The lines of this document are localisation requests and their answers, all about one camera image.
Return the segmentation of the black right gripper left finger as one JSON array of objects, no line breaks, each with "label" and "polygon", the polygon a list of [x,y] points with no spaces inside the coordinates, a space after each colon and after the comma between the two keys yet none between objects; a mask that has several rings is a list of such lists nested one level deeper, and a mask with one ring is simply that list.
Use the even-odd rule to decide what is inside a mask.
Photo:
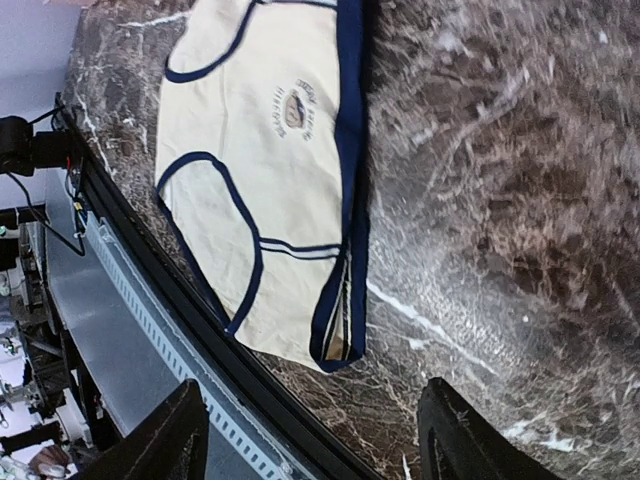
[{"label": "black right gripper left finger", "polygon": [[203,479],[209,417],[200,387],[184,380],[124,440],[77,474],[79,479]]}]

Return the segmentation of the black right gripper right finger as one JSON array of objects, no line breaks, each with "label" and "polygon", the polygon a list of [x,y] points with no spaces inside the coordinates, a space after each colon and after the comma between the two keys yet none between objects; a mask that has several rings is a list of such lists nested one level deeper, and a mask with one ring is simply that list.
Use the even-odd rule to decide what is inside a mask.
[{"label": "black right gripper right finger", "polygon": [[441,377],[423,388],[417,423],[423,479],[559,479],[514,447]]}]

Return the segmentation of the cream underwear with navy trim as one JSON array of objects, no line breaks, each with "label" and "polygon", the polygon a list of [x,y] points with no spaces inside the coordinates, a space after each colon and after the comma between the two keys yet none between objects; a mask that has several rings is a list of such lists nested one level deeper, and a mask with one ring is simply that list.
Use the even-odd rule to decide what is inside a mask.
[{"label": "cream underwear with navy trim", "polygon": [[155,192],[226,334],[331,373],[366,345],[359,1],[198,1],[160,88]]}]

